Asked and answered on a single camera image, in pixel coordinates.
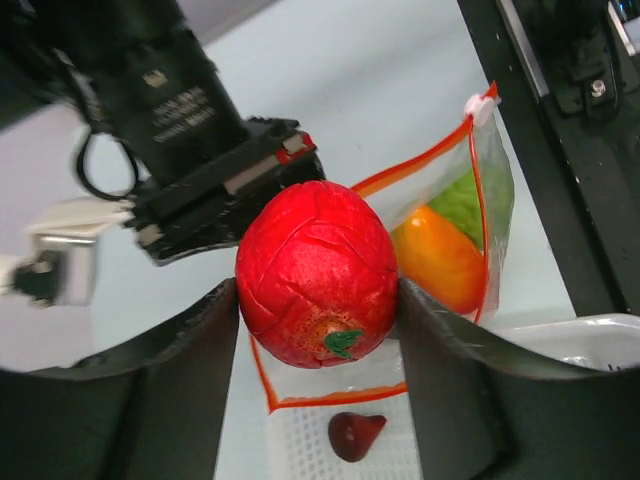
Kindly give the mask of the red orange toy mango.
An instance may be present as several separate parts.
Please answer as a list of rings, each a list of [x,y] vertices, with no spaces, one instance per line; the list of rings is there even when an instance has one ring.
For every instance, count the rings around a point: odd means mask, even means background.
[[[451,221],[429,206],[391,232],[401,273],[448,309],[469,315],[484,298],[484,258]]]

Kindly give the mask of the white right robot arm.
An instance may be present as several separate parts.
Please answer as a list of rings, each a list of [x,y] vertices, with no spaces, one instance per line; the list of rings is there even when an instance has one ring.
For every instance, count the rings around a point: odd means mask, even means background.
[[[291,119],[242,118],[174,1],[5,1],[1,125],[67,101],[134,175],[127,226],[159,265],[236,246],[287,187],[324,178]]]

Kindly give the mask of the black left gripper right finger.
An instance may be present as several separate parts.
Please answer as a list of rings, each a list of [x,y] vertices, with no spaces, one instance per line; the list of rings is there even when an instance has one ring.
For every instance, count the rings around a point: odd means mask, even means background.
[[[635,479],[639,369],[553,359],[399,284],[397,334],[426,479]]]

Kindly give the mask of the green custard apple toy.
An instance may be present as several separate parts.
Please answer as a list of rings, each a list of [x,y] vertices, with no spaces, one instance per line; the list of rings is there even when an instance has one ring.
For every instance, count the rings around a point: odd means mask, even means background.
[[[515,197],[511,173],[488,164],[481,165],[480,173],[490,236],[507,238]],[[429,206],[483,250],[482,215],[472,170],[433,198]]]

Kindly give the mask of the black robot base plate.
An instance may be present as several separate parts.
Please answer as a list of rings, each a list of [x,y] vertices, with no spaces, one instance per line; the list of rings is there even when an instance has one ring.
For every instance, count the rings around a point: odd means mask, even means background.
[[[639,310],[635,1],[459,5],[575,311]]]

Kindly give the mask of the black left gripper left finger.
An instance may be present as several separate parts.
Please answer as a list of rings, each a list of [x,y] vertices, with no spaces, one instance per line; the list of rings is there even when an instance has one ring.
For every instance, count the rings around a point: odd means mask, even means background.
[[[5,479],[210,479],[239,327],[221,282],[178,315],[68,368],[1,373]]]

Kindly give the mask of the dark red toy fruit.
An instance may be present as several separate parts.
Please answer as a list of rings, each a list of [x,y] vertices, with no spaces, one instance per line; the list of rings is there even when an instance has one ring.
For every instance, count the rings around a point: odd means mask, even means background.
[[[348,463],[363,460],[387,423],[384,415],[335,414],[327,434],[334,453]]]

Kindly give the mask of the clear zip top bag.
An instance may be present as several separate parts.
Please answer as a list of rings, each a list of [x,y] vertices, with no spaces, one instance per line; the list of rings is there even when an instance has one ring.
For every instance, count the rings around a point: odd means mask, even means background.
[[[498,101],[495,87],[473,95],[464,107],[460,125],[437,145],[348,188],[373,209],[391,239],[391,232],[415,209],[429,206],[429,202],[454,181],[468,170],[473,171],[482,215],[483,250],[479,251],[484,258],[484,298],[476,311],[460,315],[432,297],[446,309],[477,324],[490,318],[498,308],[500,276],[510,238],[510,229],[507,238],[490,236],[480,173],[481,165],[488,164],[509,171],[512,177],[495,121]],[[397,267],[396,307],[400,282],[410,280],[401,273],[398,261]],[[304,369],[276,359],[248,330],[268,409],[274,412],[286,407],[350,405],[357,399],[377,400],[405,393],[407,384],[402,355],[391,331],[374,351],[362,359],[337,366]]]

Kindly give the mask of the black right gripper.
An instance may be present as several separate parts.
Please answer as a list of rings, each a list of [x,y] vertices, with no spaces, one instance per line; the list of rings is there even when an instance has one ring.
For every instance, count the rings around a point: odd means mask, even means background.
[[[165,187],[143,186],[124,222],[157,265],[239,244],[287,187],[323,180],[309,133],[291,119],[250,117],[248,137]]]

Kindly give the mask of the red toy apple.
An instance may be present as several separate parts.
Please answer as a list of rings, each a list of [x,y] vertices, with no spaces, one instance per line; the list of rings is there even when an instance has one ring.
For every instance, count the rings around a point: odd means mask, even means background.
[[[271,200],[240,243],[235,276],[247,329],[290,366],[362,359],[394,323],[390,236],[365,200],[333,182],[296,184]]]

